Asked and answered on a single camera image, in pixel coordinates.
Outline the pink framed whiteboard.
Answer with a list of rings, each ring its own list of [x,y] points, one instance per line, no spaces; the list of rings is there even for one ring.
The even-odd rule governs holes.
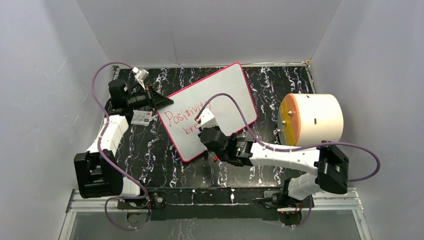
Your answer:
[[[190,162],[205,150],[195,121],[199,110],[207,107],[225,135],[241,131],[258,118],[256,104],[242,66],[235,62],[168,96],[173,104],[157,114],[181,160]]]

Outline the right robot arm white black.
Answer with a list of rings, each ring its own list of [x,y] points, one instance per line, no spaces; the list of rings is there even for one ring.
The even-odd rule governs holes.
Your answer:
[[[301,200],[325,191],[344,195],[348,191],[349,159],[335,145],[301,148],[261,144],[252,138],[226,136],[219,127],[203,128],[200,142],[217,160],[236,167],[272,166],[302,171],[283,185],[282,202],[295,207]]]

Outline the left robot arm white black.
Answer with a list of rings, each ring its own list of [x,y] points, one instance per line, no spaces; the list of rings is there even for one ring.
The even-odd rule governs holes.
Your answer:
[[[135,110],[143,107],[160,110],[174,101],[150,86],[129,90],[124,79],[108,83],[110,98],[104,106],[103,126],[96,140],[82,153],[75,155],[73,163],[80,195],[84,199],[99,197],[129,198],[137,208],[149,203],[149,194],[118,166],[116,152],[125,132],[129,129]]]

